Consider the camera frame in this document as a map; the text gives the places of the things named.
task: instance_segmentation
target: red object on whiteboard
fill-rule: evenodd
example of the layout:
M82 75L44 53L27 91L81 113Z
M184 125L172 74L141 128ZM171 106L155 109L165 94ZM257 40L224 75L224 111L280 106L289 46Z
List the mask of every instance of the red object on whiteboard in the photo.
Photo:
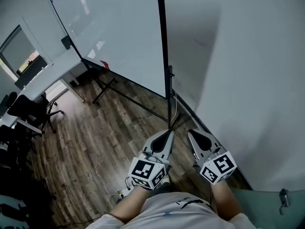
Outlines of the red object on whiteboard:
M108 63L106 63L105 61L102 61L102 60L100 60L100 61L103 63L103 65L105 66L105 68L106 68L107 70L110 70L110 69L109 69Z

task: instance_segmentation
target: person's right arm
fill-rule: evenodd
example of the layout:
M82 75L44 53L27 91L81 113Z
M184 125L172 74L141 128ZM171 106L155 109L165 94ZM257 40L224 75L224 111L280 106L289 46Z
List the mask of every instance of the person's right arm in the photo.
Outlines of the person's right arm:
M225 181L212 185L216 208L220 218L229 221L242 212L242 209Z

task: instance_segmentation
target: desk leg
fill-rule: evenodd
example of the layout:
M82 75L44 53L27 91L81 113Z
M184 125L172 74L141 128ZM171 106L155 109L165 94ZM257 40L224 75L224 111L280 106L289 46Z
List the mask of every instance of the desk leg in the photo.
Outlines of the desk leg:
M62 84L64 84L66 86L66 88L69 89L69 91L71 91L73 93L74 96L76 96L76 98L78 100L80 100L82 103L85 102L85 100L83 100L81 98L81 96L79 96L79 94L73 90L73 88L71 87L71 85L68 82L66 82L63 78L61 78L61 82L62 82Z
M25 122L25 121L23 121L23 120L17 120L17 122L18 123L20 123L20 124L22 124L22 125L24 125L24 126L26 126L27 128L29 128L29 129L31 129L31 130L33 130L34 132L37 132L37 133L39 133L39 134L42 134L42 131L40 130L40 129L38 129L38 128L36 128L36 127L33 127L32 125L30 125L29 123L27 123L27 122Z

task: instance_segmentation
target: t-shirt sleeve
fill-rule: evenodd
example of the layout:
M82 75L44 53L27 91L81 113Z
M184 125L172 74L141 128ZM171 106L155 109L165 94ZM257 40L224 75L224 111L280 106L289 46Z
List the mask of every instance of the t-shirt sleeve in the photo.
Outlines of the t-shirt sleeve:
M236 229L256 229L256 227L251 223L249 218L242 213L234 216L232 219L229 220L231 224L235 226Z
M92 223L87 229L119 229L125 224L112 215L103 215L96 222Z

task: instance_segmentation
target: shoe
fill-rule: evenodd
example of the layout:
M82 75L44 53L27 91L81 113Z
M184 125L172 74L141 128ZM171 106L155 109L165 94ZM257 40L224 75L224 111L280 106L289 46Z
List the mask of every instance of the shoe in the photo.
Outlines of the shoe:
M161 180L161 182L160 182L162 185L164 184L164 183L171 183L171 180L170 180L170 176L169 175L166 175L165 177L163 177L163 179Z

